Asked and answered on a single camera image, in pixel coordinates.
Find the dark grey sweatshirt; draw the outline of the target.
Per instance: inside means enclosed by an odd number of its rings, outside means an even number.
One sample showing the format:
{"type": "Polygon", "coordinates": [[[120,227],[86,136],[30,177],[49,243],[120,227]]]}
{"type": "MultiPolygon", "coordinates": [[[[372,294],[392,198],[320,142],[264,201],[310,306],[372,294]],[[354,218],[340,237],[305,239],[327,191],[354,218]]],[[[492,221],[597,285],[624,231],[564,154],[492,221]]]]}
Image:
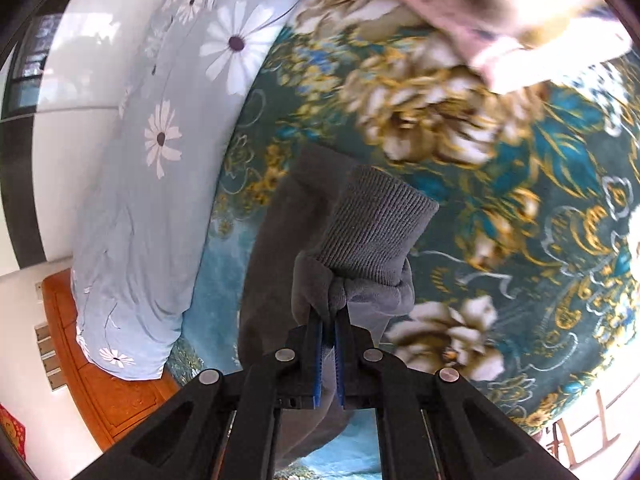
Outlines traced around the dark grey sweatshirt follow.
{"type": "Polygon", "coordinates": [[[438,205],[395,177],[319,144],[307,144],[280,181],[250,254],[238,353],[249,368],[284,347],[316,311],[327,333],[349,318],[323,359],[321,400],[286,411],[274,464],[283,469],[320,450],[352,419],[358,360],[392,318],[414,306],[410,249],[438,205]]]}

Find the light blue daisy quilt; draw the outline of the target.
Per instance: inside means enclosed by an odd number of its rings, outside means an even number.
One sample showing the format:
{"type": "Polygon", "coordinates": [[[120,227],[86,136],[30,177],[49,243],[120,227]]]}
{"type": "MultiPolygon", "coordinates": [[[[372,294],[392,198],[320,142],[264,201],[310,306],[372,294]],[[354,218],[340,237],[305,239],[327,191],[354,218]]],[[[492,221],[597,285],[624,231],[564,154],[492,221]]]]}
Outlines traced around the light blue daisy quilt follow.
{"type": "Polygon", "coordinates": [[[73,244],[76,339],[122,380],[160,378],[200,266],[235,122],[299,0],[160,0],[73,244]]]}

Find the pink folded garment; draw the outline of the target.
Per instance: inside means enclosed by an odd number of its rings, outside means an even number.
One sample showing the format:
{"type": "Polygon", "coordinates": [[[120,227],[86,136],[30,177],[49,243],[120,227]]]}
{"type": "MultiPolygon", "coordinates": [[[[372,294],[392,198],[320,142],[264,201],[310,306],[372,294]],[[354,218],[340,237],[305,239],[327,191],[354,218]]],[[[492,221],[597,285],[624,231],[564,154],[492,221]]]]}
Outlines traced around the pink folded garment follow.
{"type": "Polygon", "coordinates": [[[627,54],[632,39],[604,0],[400,0],[444,32],[494,93],[627,54]]]}

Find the orange wooden bed frame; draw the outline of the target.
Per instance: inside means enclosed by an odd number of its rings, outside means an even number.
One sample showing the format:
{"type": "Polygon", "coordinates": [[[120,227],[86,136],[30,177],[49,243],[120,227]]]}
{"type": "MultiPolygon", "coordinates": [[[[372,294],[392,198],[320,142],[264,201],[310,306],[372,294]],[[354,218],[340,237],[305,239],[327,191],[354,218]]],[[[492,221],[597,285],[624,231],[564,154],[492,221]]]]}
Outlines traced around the orange wooden bed frame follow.
{"type": "Polygon", "coordinates": [[[165,370],[160,379],[127,382],[90,363],[76,341],[76,306],[70,270],[42,282],[43,307],[66,386],[98,447],[105,451],[175,394],[179,386],[165,370]]]}

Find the teal floral bed blanket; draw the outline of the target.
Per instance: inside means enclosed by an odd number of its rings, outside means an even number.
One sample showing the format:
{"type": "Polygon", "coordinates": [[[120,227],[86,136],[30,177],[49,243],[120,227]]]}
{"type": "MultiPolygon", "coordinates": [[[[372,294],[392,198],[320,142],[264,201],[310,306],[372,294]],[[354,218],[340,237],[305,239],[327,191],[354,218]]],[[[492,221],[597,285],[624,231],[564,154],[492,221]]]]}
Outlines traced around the teal floral bed blanket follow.
{"type": "Polygon", "coordinates": [[[539,436],[638,337],[638,52],[496,96],[397,0],[303,0],[232,133],[179,384],[240,368],[250,254],[310,142],[439,203],[409,256],[424,317],[383,339],[408,363],[457,368],[539,436]]]}

